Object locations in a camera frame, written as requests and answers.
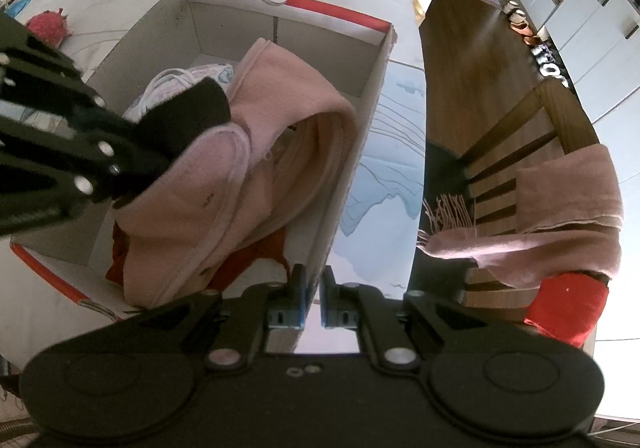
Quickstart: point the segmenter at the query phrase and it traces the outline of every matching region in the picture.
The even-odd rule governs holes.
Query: blue object
[[[11,18],[15,18],[30,2],[31,0],[18,0],[17,2],[12,3],[8,8],[6,8],[5,13],[8,14]]]

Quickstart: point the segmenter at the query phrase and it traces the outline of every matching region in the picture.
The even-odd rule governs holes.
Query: wooden floor
[[[427,136],[456,154],[464,153],[543,79],[522,37],[509,28],[506,15],[480,0],[433,0],[420,35],[427,75]],[[551,129],[541,111],[475,167],[479,171]],[[506,181],[517,167],[559,155],[556,139],[492,181],[494,185]],[[482,191],[491,187],[476,186]],[[479,205],[476,215],[514,202],[514,194],[504,196]],[[513,227],[512,220],[487,225],[480,232],[494,234]]]

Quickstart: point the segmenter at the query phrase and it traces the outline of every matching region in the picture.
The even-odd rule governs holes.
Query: bolt
[[[101,141],[100,143],[98,143],[98,148],[100,149],[100,152],[102,152],[105,156],[113,157],[113,147],[106,141]]]
[[[74,178],[74,184],[83,194],[91,195],[94,192],[94,185],[86,177],[78,175]]]
[[[385,352],[385,359],[394,365],[408,365],[416,359],[416,354],[411,349],[395,347]]]
[[[322,367],[320,365],[307,365],[305,372],[307,374],[317,374],[318,372],[322,372]]]
[[[235,365],[242,359],[240,352],[235,349],[216,349],[209,353],[209,361],[214,365],[220,365],[221,367],[230,367]]]
[[[301,378],[305,375],[305,371],[299,367],[289,367],[287,369],[287,376],[291,376],[292,378]]]

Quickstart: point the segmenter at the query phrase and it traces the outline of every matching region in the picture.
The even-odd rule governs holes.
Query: white tabletop
[[[72,35],[66,38],[60,49],[78,60],[79,68],[90,73],[104,59],[108,51],[131,28],[137,20],[148,11],[158,0],[31,0],[31,3],[18,16],[20,22],[27,21],[31,16],[46,9],[64,9],[68,15],[68,27]],[[417,104],[418,134],[424,133],[424,73],[422,61],[422,47],[415,22],[411,0],[321,0],[323,2],[343,6],[355,11],[363,12],[393,23],[398,34],[398,42],[394,47],[390,65],[388,94],[394,102]],[[381,149],[381,141],[369,140],[365,149],[374,151]],[[375,152],[376,161],[389,163],[389,158],[380,154],[389,154],[388,147]],[[421,179],[420,174],[424,151],[417,150],[410,164],[401,165],[412,172],[417,179],[416,201],[403,200],[404,205],[416,206],[420,204]],[[405,213],[402,202],[389,201],[387,211]],[[405,237],[411,231],[415,216],[410,216],[408,227],[396,233],[396,238],[406,250],[402,257],[404,265],[410,266],[415,237]],[[53,343],[70,336],[87,332],[110,322],[106,317],[81,308],[57,293],[52,287],[35,276],[8,248],[8,240],[0,241],[0,354],[8,358],[18,367],[24,364],[37,352]]]

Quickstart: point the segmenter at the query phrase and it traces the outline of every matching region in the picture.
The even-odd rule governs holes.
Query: wooden chair back
[[[517,141],[518,144],[524,144],[514,152],[498,160],[483,161],[541,111],[546,114],[548,126],[541,135],[536,137],[529,132],[525,139]],[[515,171],[519,166],[533,166],[535,162],[527,163],[527,160],[535,156],[537,151],[555,144],[556,157],[559,157],[598,142],[598,136],[580,102],[561,82],[546,78],[529,91],[460,158],[467,169],[480,164],[476,172],[469,175],[469,183],[476,201],[475,222],[481,234],[483,226],[492,226],[491,232],[487,233],[490,235],[515,232]],[[467,275],[463,304],[486,316],[522,323],[537,291],[536,288],[523,290],[505,286],[489,272],[472,269]]]

